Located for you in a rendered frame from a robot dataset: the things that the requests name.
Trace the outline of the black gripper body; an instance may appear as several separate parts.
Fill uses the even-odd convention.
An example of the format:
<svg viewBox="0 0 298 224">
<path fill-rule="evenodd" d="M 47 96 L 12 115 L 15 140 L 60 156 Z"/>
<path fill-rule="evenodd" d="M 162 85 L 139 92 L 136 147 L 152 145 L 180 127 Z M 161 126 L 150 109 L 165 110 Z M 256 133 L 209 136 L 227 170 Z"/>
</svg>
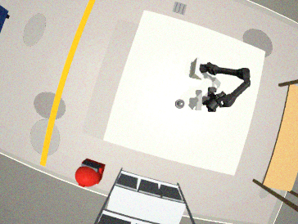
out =
<svg viewBox="0 0 298 224">
<path fill-rule="evenodd" d="M 213 100 L 213 97 L 214 97 L 213 92 L 216 92 L 216 87 L 208 87 L 207 92 L 209 93 L 209 96 L 212 96 L 211 100 Z M 215 111 L 209 111 L 208 110 L 208 112 L 216 112 L 216 110 Z"/>
</svg>

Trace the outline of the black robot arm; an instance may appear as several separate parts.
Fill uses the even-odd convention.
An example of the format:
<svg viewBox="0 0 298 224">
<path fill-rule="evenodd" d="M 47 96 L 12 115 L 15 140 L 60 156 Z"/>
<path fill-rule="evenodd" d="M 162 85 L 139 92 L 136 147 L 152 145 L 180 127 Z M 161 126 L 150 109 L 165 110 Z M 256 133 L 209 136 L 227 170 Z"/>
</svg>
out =
<svg viewBox="0 0 298 224">
<path fill-rule="evenodd" d="M 230 107 L 233 106 L 233 103 L 248 87 L 251 86 L 251 73 L 249 68 L 240 68 L 240 69 L 229 69 L 218 67 L 217 65 L 213 65 L 210 62 L 206 64 L 200 64 L 199 70 L 201 73 L 208 72 L 208 74 L 216 75 L 216 74 L 228 74 L 230 76 L 237 76 L 239 79 L 244 80 L 242 84 L 240 84 L 236 89 L 230 93 L 226 94 L 224 91 L 215 94 L 212 99 L 212 96 L 203 96 L 202 104 L 206 105 L 209 111 L 215 111 L 218 107 Z M 221 103 L 223 102 L 223 105 Z"/>
</svg>

